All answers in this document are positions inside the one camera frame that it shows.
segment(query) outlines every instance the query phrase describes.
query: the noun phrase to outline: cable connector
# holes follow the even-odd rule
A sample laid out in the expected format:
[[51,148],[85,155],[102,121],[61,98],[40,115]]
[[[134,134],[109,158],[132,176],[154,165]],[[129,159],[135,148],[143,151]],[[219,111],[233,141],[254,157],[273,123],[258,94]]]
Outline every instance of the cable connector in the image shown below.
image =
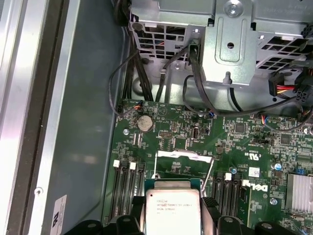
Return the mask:
[[296,92],[298,101],[305,102],[312,92],[311,86],[301,85]]
[[313,23],[308,24],[301,32],[301,35],[303,36],[304,39],[312,39],[313,38]]
[[277,73],[268,80],[269,94],[273,97],[277,96],[277,85],[284,85],[285,77],[282,73]]

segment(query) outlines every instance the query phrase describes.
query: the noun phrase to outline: cable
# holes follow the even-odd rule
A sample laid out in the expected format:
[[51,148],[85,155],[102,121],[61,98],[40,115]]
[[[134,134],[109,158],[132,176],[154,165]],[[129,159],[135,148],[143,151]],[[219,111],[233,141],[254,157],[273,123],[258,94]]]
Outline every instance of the cable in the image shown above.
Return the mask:
[[206,95],[206,92],[204,90],[203,83],[202,83],[200,66],[199,66],[199,63],[197,60],[197,54],[196,54],[194,49],[189,52],[189,59],[191,62],[196,87],[199,91],[199,95],[200,95],[202,101],[207,105],[207,107],[209,109],[211,109],[211,111],[214,114],[216,114],[218,116],[240,117],[240,116],[245,116],[245,115],[257,114],[259,112],[264,112],[264,111],[268,111],[271,109],[275,109],[275,108],[281,107],[285,104],[288,104],[290,102],[296,101],[296,97],[292,97],[292,98],[286,99],[284,101],[281,101],[279,103],[272,104],[272,105],[269,105],[269,106],[266,106],[263,108],[258,108],[258,109],[248,110],[248,111],[242,111],[242,112],[220,112],[213,106],[212,102],[209,100],[209,98]]
[[[166,62],[166,64],[164,65],[163,69],[166,70],[170,66],[171,63],[178,60],[180,57],[182,57],[187,52],[188,52],[188,47],[185,47],[183,50],[181,50],[176,55],[174,55],[170,60],[168,60]],[[161,95],[162,95],[162,91],[163,91],[164,83],[165,83],[165,77],[166,77],[165,74],[161,74],[158,91],[156,93],[156,102],[159,102],[161,99]]]
[[[131,31],[129,31],[129,30],[127,30],[127,32],[128,32],[128,34],[130,36],[131,48],[132,48],[133,51],[135,51],[135,50],[137,50],[137,48],[135,47],[133,33]],[[147,101],[153,101],[153,96],[152,96],[152,91],[151,91],[149,79],[148,79],[147,73],[146,73],[146,71],[145,71],[145,69],[143,67],[143,63],[141,61],[139,53],[137,55],[135,55],[133,60],[134,60],[134,65],[135,65],[135,67],[137,69],[140,85],[141,85],[141,88],[142,88],[143,97]]]
[[109,77],[109,101],[110,101],[110,106],[113,110],[113,112],[118,115],[119,117],[123,117],[123,116],[126,116],[128,114],[130,114],[132,111],[136,110],[136,107],[138,107],[138,105],[141,104],[141,101],[136,104],[133,108],[131,108],[130,110],[126,111],[125,113],[122,113],[120,114],[116,109],[115,109],[115,105],[113,103],[113,99],[112,99],[112,80],[114,78],[114,75],[123,67],[125,66],[131,59],[133,59],[136,55],[138,55],[139,53],[139,50],[136,50],[134,51],[132,54],[130,54],[130,56],[128,56],[124,61],[123,63],[118,66],[113,72],[112,74],[110,75]]
[[229,88],[229,93],[230,93],[230,98],[231,98],[231,101],[233,102],[233,104],[235,105],[236,109],[239,111],[239,112],[242,112],[243,109],[240,107],[240,105],[238,104],[237,102],[237,99],[235,97],[235,90],[234,88]]
[[200,112],[200,111],[197,111],[195,109],[193,109],[188,103],[187,103],[187,100],[186,100],[186,91],[187,91],[187,81],[189,78],[193,77],[193,75],[189,75],[185,78],[184,80],[184,85],[182,86],[182,101],[184,103],[184,105],[192,112],[196,113],[196,114],[199,114],[199,115],[210,115],[210,116],[214,116],[214,114],[212,112]]
[[[134,48],[134,38],[130,35],[130,49],[129,54],[135,51]],[[123,87],[122,98],[123,99],[131,99],[132,98],[132,84],[134,77],[134,60],[130,60],[126,67],[126,75]]]
[[205,191],[205,186],[206,186],[206,184],[207,184],[207,181],[209,180],[210,173],[211,173],[212,168],[213,168],[213,164],[214,164],[214,159],[212,158],[212,160],[211,160],[211,165],[210,165],[209,171],[208,171],[208,173],[207,173],[207,175],[206,175],[204,184],[202,185],[201,191]]
[[297,130],[297,129],[301,128],[302,126],[304,126],[312,117],[313,117],[313,106],[311,106],[311,110],[310,110],[309,114],[307,115],[307,117],[303,120],[303,122],[300,125],[296,126],[296,127],[283,130],[283,129],[275,129],[275,128],[269,126],[266,123],[264,124],[264,126],[266,126],[268,129],[270,129],[272,131],[290,132],[290,131]]

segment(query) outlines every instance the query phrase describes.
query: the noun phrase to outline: integrated circuit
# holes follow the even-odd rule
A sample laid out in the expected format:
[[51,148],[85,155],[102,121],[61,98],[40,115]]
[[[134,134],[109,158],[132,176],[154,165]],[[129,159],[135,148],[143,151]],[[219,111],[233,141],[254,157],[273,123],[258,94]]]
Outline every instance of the integrated circuit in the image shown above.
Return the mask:
[[280,143],[281,144],[290,144],[290,141],[291,141],[291,136],[290,135],[287,135],[287,134],[282,134],[281,135],[281,139],[280,139]]
[[245,132],[245,125],[243,123],[236,123],[235,125],[235,132],[243,134]]

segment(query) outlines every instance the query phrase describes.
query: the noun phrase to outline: heatsink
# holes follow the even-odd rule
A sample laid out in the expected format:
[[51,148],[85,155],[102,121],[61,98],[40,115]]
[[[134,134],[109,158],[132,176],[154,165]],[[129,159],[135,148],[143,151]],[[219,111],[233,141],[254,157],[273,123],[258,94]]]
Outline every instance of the heatsink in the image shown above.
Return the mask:
[[288,175],[286,208],[293,212],[313,212],[313,177]]

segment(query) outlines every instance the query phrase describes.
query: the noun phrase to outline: chip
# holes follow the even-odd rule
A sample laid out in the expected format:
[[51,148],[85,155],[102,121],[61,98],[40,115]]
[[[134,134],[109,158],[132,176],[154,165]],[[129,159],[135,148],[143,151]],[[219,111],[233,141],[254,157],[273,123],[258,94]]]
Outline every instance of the chip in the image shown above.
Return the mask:
[[282,135],[280,143],[281,144],[290,144],[291,136],[290,135]]
[[282,178],[283,172],[279,170],[274,170],[274,177]]
[[244,133],[245,132],[245,125],[243,123],[237,123],[235,126],[236,133]]

